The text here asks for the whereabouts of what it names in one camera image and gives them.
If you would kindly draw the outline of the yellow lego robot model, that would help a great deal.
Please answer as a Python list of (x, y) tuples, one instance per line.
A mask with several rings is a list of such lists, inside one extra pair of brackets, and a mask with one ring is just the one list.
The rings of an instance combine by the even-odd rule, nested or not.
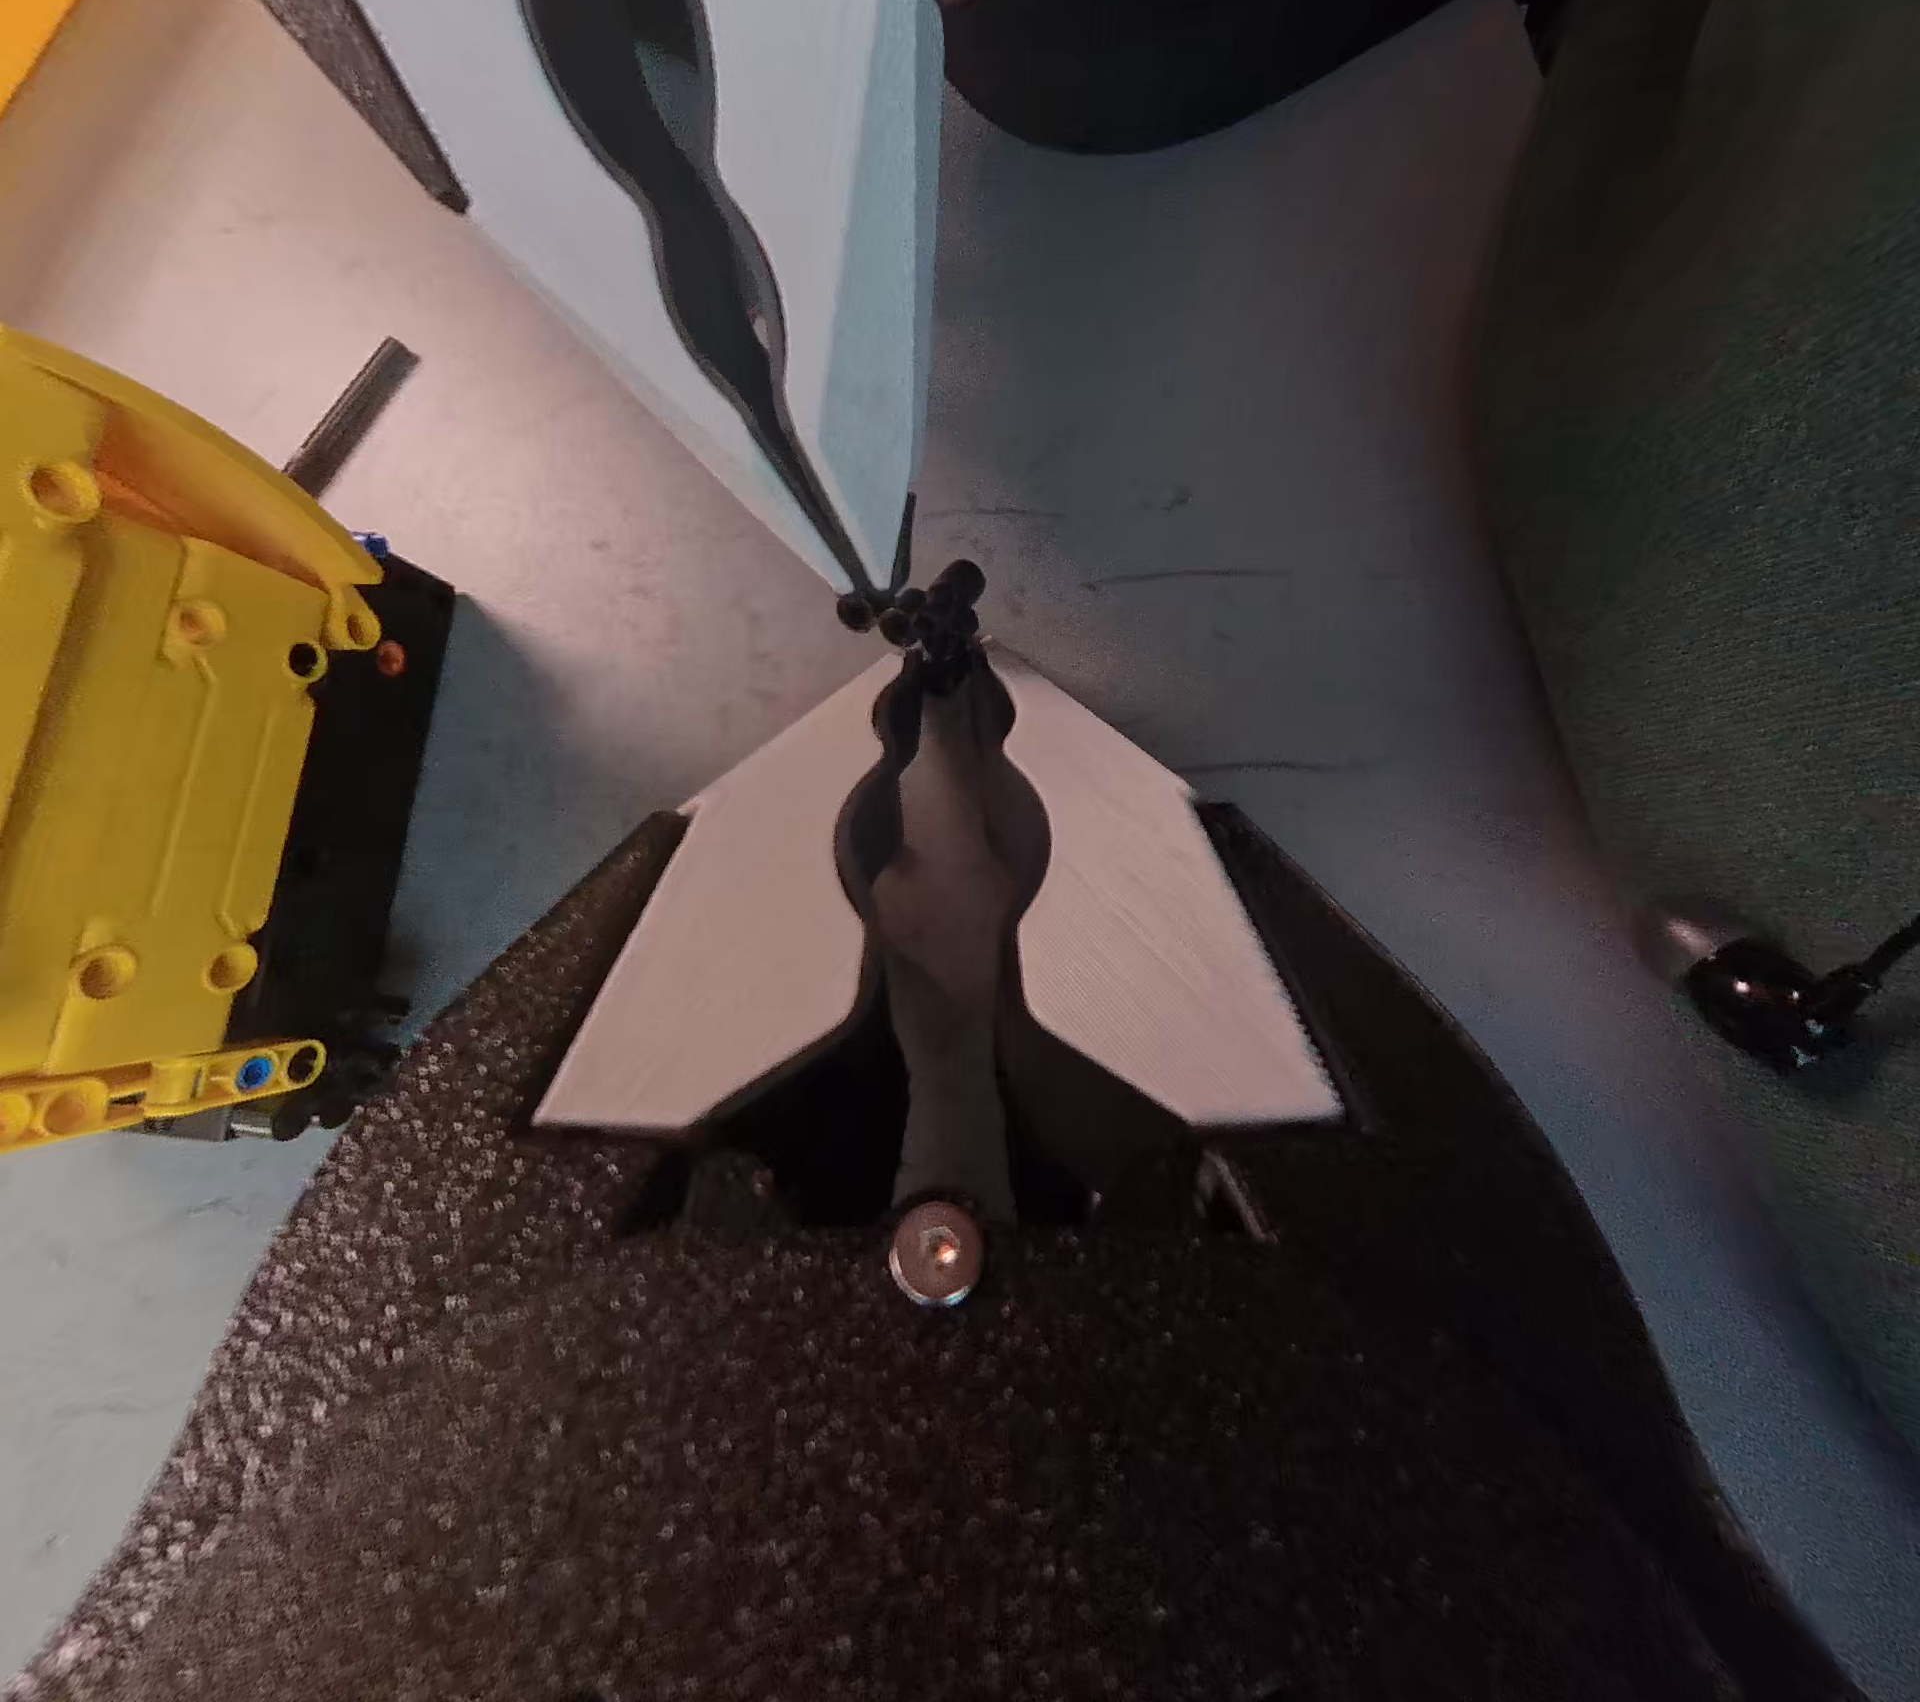
[(4, 1153), (338, 1128), (457, 597), (139, 382), (1, 370)]

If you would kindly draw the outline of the black lego hub connector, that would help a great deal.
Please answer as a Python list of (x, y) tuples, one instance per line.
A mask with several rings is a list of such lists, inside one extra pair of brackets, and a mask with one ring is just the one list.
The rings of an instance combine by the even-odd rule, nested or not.
[(926, 588), (902, 588), (876, 614), (879, 638), (908, 658), (926, 697), (945, 697), (966, 682), (980, 646), (978, 604), (986, 586), (975, 562), (953, 560)]

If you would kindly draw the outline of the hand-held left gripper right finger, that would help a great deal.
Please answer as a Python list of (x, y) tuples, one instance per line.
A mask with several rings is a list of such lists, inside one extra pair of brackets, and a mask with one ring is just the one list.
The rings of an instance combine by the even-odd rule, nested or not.
[(993, 1064), (1020, 1219), (1179, 1215), (1211, 1147), (1339, 1123), (1187, 780), (1016, 653), (975, 680), (1011, 875)]

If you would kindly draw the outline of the black hoodie drawstring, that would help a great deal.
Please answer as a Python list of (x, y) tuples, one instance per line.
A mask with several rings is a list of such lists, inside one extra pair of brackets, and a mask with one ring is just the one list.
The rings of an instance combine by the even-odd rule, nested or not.
[(1667, 899), (1633, 917), (1644, 966), (1721, 1042), (1781, 1074), (1854, 1048), (1866, 1006), (1917, 946), (1917, 917), (1854, 961), (1817, 970), (1721, 904)]

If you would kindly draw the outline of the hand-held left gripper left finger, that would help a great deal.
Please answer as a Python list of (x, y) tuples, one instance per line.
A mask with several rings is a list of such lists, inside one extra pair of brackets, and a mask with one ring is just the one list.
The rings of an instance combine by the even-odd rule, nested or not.
[(908, 1083), (873, 883), (922, 713), (922, 663), (882, 658), (682, 805), (536, 1128), (656, 1145), (671, 1193), (746, 1156), (804, 1224), (887, 1213)]

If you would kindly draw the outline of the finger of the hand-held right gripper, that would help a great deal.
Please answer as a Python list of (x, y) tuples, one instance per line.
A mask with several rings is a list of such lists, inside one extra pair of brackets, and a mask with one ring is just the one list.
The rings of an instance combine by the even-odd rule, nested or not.
[(494, 251), (836, 597), (758, 456), (775, 422), (727, 231), (637, 73), (621, 0), (356, 0)]
[(758, 456), (842, 565), (905, 586), (923, 442), (944, 27), (935, 0), (619, 0), (766, 364)]

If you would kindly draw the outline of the short black lego axle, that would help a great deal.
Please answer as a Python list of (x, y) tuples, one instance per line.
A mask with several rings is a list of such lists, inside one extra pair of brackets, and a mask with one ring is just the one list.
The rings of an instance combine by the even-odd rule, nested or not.
[(396, 337), (381, 338), (286, 460), (286, 480), (321, 499), (417, 368), (420, 356), (410, 346)]

